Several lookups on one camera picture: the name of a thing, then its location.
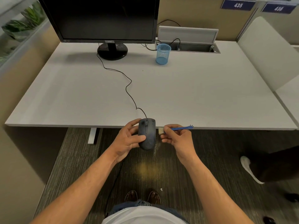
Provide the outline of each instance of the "white shoe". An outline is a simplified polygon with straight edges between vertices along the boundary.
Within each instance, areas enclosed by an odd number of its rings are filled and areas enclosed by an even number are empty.
[[[242,167],[253,177],[253,179],[259,183],[259,184],[264,184],[264,182],[261,182],[259,181],[255,176],[254,174],[252,173],[249,165],[250,165],[250,159],[248,159],[246,156],[242,156],[240,158],[240,161],[241,161],[241,164],[242,164]]]

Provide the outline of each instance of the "blue mesh pen holder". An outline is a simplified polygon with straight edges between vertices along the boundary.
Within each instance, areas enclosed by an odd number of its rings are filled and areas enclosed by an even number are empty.
[[[157,45],[156,62],[161,65],[167,64],[170,51],[171,47],[167,44]]]

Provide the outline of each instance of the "blue brush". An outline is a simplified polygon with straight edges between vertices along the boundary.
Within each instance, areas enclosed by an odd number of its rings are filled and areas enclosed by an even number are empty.
[[[177,127],[177,128],[171,128],[173,131],[178,131],[178,130],[184,130],[184,129],[193,129],[193,126],[190,125],[188,127]],[[158,128],[158,132],[159,132],[159,135],[161,134],[164,134],[164,129],[162,127],[159,127]]]

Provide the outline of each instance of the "monitor base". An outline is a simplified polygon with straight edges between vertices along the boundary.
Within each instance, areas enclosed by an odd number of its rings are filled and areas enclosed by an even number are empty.
[[[99,56],[105,60],[119,60],[128,53],[128,48],[124,44],[103,43],[97,49]]]

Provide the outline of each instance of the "white shirt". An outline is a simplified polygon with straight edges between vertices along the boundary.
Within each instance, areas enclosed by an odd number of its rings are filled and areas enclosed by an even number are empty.
[[[157,207],[125,208],[108,216],[102,224],[186,224],[182,219]]]

